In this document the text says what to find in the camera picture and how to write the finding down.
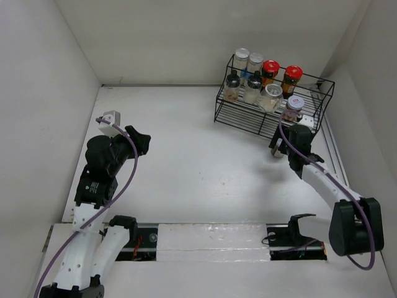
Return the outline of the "white-lid spice jar back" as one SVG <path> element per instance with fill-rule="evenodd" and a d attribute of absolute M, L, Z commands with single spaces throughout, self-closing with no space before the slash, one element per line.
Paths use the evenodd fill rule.
<path fill-rule="evenodd" d="M 271 149 L 271 154 L 272 154 L 272 156 L 273 157 L 275 157 L 275 158 L 283 158 L 283 154 L 281 154 L 281 152 L 279 152 L 279 148 L 277 148 L 277 149 Z"/>

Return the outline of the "white-lid spice jar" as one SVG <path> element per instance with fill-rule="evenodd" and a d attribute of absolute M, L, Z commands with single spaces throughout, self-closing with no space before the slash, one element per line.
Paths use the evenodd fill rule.
<path fill-rule="evenodd" d="M 282 112 L 282 118 L 286 121 L 296 122 L 304 105 L 305 101 L 301 96 L 290 96 Z"/>
<path fill-rule="evenodd" d="M 279 148 L 277 148 L 277 149 L 271 149 L 271 154 L 272 154 L 272 156 L 273 157 L 275 157 L 275 158 L 283 158 L 283 154 L 281 154 L 281 152 L 279 152 Z"/>

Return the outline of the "white-lid spice jar front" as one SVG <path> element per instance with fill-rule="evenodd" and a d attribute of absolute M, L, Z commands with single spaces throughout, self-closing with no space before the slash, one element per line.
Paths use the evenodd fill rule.
<path fill-rule="evenodd" d="M 286 121 L 296 122 L 304 105 L 305 101 L 301 96 L 290 96 L 282 112 L 282 118 Z"/>

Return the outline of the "clear glass jar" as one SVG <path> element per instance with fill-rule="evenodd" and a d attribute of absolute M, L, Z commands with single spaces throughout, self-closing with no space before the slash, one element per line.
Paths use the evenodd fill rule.
<path fill-rule="evenodd" d="M 273 113 L 278 109 L 282 99 L 282 88 L 278 84 L 267 84 L 257 99 L 257 105 L 264 112 Z"/>

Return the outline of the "black-capped white powder bottle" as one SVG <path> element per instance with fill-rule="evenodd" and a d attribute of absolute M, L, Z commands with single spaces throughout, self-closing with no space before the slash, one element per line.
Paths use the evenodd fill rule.
<path fill-rule="evenodd" d="M 248 77 L 244 88 L 243 101 L 248 104 L 255 104 L 260 95 L 262 87 L 262 77 L 260 71 L 255 71 L 254 74 Z"/>

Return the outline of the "black-capped brown spice bottle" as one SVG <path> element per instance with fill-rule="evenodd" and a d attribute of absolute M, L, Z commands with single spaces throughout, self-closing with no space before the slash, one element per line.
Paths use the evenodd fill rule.
<path fill-rule="evenodd" d="M 237 71 L 232 69 L 231 73 L 226 76 L 224 84 L 224 100 L 236 102 L 239 97 L 240 78 Z"/>

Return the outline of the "red-lid brown sauce jar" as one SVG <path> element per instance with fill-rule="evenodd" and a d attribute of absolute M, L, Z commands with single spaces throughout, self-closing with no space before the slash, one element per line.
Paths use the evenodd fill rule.
<path fill-rule="evenodd" d="M 288 99 L 294 92 L 294 89 L 303 76 L 303 70 L 297 65 L 286 67 L 283 80 L 280 85 L 284 99 Z"/>

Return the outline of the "red-capped dark sauce bottle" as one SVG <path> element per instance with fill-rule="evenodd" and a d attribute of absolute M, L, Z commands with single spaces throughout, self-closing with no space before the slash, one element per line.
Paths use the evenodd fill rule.
<path fill-rule="evenodd" d="M 275 60 L 266 60 L 262 64 L 262 87 L 274 82 L 275 77 L 278 75 L 280 65 Z"/>

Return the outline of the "silver-capped blue-label shaker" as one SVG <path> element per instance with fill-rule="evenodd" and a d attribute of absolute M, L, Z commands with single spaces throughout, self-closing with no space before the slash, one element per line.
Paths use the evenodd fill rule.
<path fill-rule="evenodd" d="M 264 57 L 260 53 L 251 53 L 249 55 L 247 68 L 246 68 L 246 77 L 248 78 L 250 75 L 253 75 L 256 71 L 260 71 L 262 69 L 262 64 L 264 61 Z"/>
<path fill-rule="evenodd" d="M 236 69 L 240 84 L 244 83 L 250 52 L 246 48 L 238 48 L 234 53 L 233 68 Z"/>

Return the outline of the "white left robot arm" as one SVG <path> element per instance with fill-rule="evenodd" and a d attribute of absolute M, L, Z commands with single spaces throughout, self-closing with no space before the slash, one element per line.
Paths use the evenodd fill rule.
<path fill-rule="evenodd" d="M 121 129 L 109 123 L 110 132 L 87 142 L 86 165 L 74 198 L 72 234 L 45 268 L 34 297 L 103 297 L 103 282 L 124 246 L 138 240 L 136 218 L 116 215 L 102 230 L 103 221 L 117 199 L 116 175 L 127 160 L 147 154 L 151 136 L 131 125 Z"/>

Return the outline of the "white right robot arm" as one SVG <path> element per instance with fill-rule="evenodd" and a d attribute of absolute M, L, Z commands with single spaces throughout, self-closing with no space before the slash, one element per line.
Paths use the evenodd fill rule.
<path fill-rule="evenodd" d="M 311 130 L 295 124 L 276 129 L 270 148 L 280 145 L 290 169 L 309 184 L 331 210 L 328 219 L 315 214 L 298 214 L 290 218 L 287 237 L 293 244 L 308 238 L 328 242 L 338 256 L 352 258 L 368 253 L 374 260 L 384 247 L 380 203 L 364 197 L 343 184 L 326 168 L 324 160 L 311 151 Z"/>

